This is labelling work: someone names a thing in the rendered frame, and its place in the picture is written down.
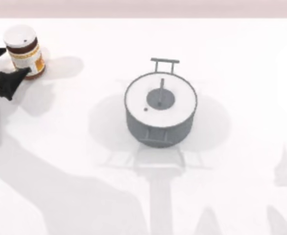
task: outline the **jar lid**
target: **jar lid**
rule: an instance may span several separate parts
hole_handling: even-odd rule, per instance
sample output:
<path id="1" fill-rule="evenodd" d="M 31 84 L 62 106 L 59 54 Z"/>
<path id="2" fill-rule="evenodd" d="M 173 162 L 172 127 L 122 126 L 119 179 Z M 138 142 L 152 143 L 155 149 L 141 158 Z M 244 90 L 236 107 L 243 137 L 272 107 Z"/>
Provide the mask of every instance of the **jar lid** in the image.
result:
<path id="1" fill-rule="evenodd" d="M 150 96 L 160 91 L 161 83 L 163 98 L 167 99 L 162 101 L 166 107 L 164 109 L 157 108 L 155 101 L 149 100 Z M 130 84 L 125 94 L 125 105 L 130 114 L 141 123 L 167 128 L 183 123 L 194 113 L 197 95 L 193 87 L 177 75 L 150 73 Z"/>
<path id="2" fill-rule="evenodd" d="M 36 33 L 27 25 L 16 25 L 9 28 L 4 34 L 4 42 L 8 47 L 23 48 L 34 42 Z"/>

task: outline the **white lid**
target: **white lid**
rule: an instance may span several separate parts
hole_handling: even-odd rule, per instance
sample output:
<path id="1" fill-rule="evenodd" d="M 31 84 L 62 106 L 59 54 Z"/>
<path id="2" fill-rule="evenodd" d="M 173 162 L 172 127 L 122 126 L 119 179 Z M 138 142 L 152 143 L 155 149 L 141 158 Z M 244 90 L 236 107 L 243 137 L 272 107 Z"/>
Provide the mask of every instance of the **white lid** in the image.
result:
<path id="1" fill-rule="evenodd" d="M 12 48 L 22 48 L 30 45 L 36 38 L 32 27 L 27 25 L 16 25 L 9 28 L 4 34 L 4 42 Z"/>
<path id="2" fill-rule="evenodd" d="M 147 102 L 151 90 L 160 87 L 164 78 L 164 89 L 175 96 L 172 107 L 166 110 L 152 108 Z M 141 123 L 152 127 L 171 127 L 183 123 L 197 106 L 196 94 L 186 81 L 173 74 L 152 73 L 133 82 L 126 93 L 126 106 L 130 114 Z"/>

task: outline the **white table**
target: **white table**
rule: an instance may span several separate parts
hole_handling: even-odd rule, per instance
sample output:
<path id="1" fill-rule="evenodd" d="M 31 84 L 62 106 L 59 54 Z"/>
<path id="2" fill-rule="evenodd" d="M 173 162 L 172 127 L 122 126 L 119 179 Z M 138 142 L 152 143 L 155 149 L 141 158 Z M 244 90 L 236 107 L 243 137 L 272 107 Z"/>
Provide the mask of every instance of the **white table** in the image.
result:
<path id="1" fill-rule="evenodd" d="M 0 100 L 0 235 L 282 235 L 287 20 L 9 19 L 0 47 L 21 22 L 47 71 Z M 129 134 L 123 93 L 153 71 L 151 57 L 180 60 L 176 73 L 195 86 L 195 125 L 178 147 L 209 169 L 152 169 L 175 148 L 144 149 Z M 11 69 L 6 54 L 0 70 Z M 140 159 L 152 164 L 138 174 Z"/>

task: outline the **pot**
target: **pot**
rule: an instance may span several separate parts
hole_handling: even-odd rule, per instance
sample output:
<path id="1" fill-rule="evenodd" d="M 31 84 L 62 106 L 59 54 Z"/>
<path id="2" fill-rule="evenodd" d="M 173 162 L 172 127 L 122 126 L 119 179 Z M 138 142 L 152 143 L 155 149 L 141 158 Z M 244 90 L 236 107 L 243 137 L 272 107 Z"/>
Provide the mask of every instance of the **pot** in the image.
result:
<path id="1" fill-rule="evenodd" d="M 125 92 L 127 126 L 139 142 L 165 148 L 188 136 L 198 99 L 191 84 L 174 74 L 178 60 L 151 60 L 155 71 L 138 77 Z M 171 72 L 158 71 L 159 62 L 171 63 Z"/>

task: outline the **brown jar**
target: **brown jar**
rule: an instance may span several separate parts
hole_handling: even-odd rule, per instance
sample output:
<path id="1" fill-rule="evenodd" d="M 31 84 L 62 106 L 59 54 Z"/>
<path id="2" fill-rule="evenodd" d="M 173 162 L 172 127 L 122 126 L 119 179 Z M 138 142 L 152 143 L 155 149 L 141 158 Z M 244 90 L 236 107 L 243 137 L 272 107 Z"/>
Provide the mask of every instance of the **brown jar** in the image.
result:
<path id="1" fill-rule="evenodd" d="M 27 25 L 9 28 L 4 34 L 4 42 L 11 56 L 15 69 L 29 67 L 31 72 L 26 80 L 40 77 L 45 70 L 45 63 L 35 31 Z"/>

